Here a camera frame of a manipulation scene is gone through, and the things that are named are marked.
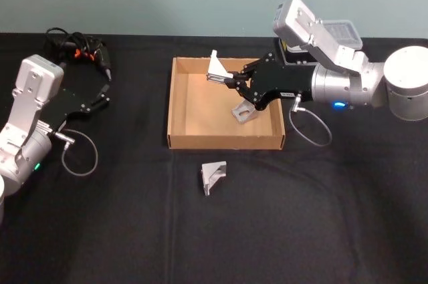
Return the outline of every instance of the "cardboard box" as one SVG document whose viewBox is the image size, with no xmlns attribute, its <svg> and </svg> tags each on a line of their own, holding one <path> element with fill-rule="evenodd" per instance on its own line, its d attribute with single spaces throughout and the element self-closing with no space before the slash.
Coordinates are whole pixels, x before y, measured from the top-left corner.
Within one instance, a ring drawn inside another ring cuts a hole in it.
<svg viewBox="0 0 428 284">
<path fill-rule="evenodd" d="M 282 149 L 285 140 L 281 101 L 240 124 L 232 115 L 243 98 L 225 85 L 208 82 L 210 58 L 173 60 L 168 113 L 171 149 Z M 255 59 L 219 58 L 229 72 Z"/>
</svg>

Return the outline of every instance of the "metal bracket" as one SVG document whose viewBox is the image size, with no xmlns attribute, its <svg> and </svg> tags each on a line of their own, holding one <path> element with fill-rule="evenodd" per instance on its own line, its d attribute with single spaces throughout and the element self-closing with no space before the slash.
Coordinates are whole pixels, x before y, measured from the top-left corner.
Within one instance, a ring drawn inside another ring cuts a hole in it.
<svg viewBox="0 0 428 284">
<path fill-rule="evenodd" d="M 232 114 L 240 124 L 249 122 L 259 116 L 259 112 L 254 105 L 246 99 L 232 109 Z"/>
<path fill-rule="evenodd" d="M 209 190 L 222 177 L 226 177 L 226 162 L 209 162 L 202 164 L 202 181 L 205 196 L 209 196 Z"/>
</svg>

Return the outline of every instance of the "cable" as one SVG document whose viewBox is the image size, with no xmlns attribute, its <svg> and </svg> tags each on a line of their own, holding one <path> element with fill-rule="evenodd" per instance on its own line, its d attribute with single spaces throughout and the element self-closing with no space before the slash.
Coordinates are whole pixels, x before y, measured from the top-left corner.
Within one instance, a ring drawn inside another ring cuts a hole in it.
<svg viewBox="0 0 428 284">
<path fill-rule="evenodd" d="M 95 169 L 98 166 L 98 150 L 96 149 L 95 143 L 92 141 L 92 139 L 85 135 L 83 132 L 79 132 L 77 130 L 73 130 L 73 129 L 63 129 L 63 131 L 66 132 L 73 132 L 75 134 L 81 135 L 83 137 L 85 137 L 87 140 L 89 140 L 89 142 L 91 143 L 92 147 L 94 148 L 94 152 L 95 152 L 95 163 L 94 163 L 94 167 L 92 167 L 91 170 L 89 170 L 88 172 L 84 172 L 84 173 L 78 173 L 78 172 L 74 172 L 71 169 L 68 168 L 67 164 L 66 164 L 66 151 L 67 148 L 64 148 L 64 151 L 62 152 L 61 155 L 61 162 L 62 162 L 62 166 L 64 166 L 64 168 L 72 175 L 77 176 L 77 177 L 85 177 L 88 175 L 91 175 L 91 173 L 93 173 L 95 171 Z"/>
<path fill-rule="evenodd" d="M 90 61 L 112 81 L 112 67 L 105 42 L 79 31 L 53 27 L 45 32 L 45 54 L 53 62 Z"/>
<path fill-rule="evenodd" d="M 313 144 L 313 145 L 315 145 L 317 147 L 325 147 L 325 146 L 328 146 L 328 145 L 330 145 L 332 143 L 332 141 L 333 141 L 332 132 L 330 131 L 329 127 L 326 125 L 325 122 L 322 121 L 322 119 L 320 117 L 318 117 L 313 112 L 311 112 L 310 110 L 307 110 L 305 108 L 297 108 L 295 112 L 297 112 L 297 111 L 307 112 L 307 113 L 311 114 L 315 119 L 317 119 L 317 121 L 319 121 L 321 123 L 321 125 L 323 125 L 323 127 L 327 130 L 327 133 L 328 133 L 328 142 L 326 144 L 319 144 L 319 143 L 313 141 L 312 139 L 310 139 L 309 137 L 303 135 L 303 133 L 301 131 L 299 131 L 299 129 L 297 129 L 297 127 L 293 123 L 293 119 L 292 119 L 293 108 L 290 108 L 290 110 L 288 112 L 288 119 L 289 119 L 290 124 L 292 125 L 293 129 L 299 135 L 301 135 L 301 137 L 303 137 L 305 140 L 307 140 L 308 142 L 310 142 L 311 144 Z"/>
</svg>

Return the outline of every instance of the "black table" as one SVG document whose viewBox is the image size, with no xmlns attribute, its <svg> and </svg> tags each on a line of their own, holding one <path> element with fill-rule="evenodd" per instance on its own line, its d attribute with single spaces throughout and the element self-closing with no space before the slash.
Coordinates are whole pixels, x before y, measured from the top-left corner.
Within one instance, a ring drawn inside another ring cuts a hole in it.
<svg viewBox="0 0 428 284">
<path fill-rule="evenodd" d="M 89 178 L 70 176 L 54 145 L 5 201 L 0 283 L 428 282 L 427 121 L 308 104 L 331 128 L 327 148 L 288 130 L 282 151 L 171 151 L 173 56 L 260 57 L 272 39 L 104 39 L 112 103 L 70 124 L 93 138 L 100 165 Z M 412 44 L 428 41 L 364 40 L 373 61 Z M 42 46 L 42 35 L 0 35 L 1 122 L 21 60 Z M 89 96 L 103 80 L 71 67 L 64 85 Z M 315 122 L 297 119 L 323 137 Z M 89 154 L 76 143 L 75 155 L 91 164 Z M 218 160 L 228 175 L 207 198 L 198 171 Z"/>
</svg>

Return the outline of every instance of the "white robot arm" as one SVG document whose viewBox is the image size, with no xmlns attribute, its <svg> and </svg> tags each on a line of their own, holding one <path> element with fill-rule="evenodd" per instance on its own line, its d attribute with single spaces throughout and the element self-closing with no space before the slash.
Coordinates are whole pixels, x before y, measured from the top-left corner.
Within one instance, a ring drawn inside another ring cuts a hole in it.
<svg viewBox="0 0 428 284">
<path fill-rule="evenodd" d="M 0 222 L 3 218 L 3 198 L 14 194 L 28 179 L 35 166 L 51 149 L 53 133 L 65 140 L 74 140 L 53 132 L 39 121 L 45 105 L 58 93 L 63 69 L 33 55 L 21 63 L 12 92 L 14 102 L 6 125 L 0 132 Z"/>
<path fill-rule="evenodd" d="M 306 49 L 318 61 L 312 77 L 314 101 L 340 100 L 374 107 L 388 104 L 403 120 L 428 116 L 426 47 L 405 47 L 385 63 L 371 63 L 364 52 L 340 45 L 301 0 L 278 7 L 274 32 L 288 45 Z"/>
<path fill-rule="evenodd" d="M 207 79 L 235 89 L 256 110 L 282 98 L 295 100 L 292 112 L 314 100 L 350 107 L 388 104 L 403 120 L 428 117 L 428 48 L 405 47 L 386 62 L 370 62 L 363 51 L 339 44 L 301 0 L 278 7 L 274 32 L 287 48 L 307 51 L 312 60 L 280 65 L 267 53 L 241 72 L 227 73 L 213 53 Z"/>
</svg>

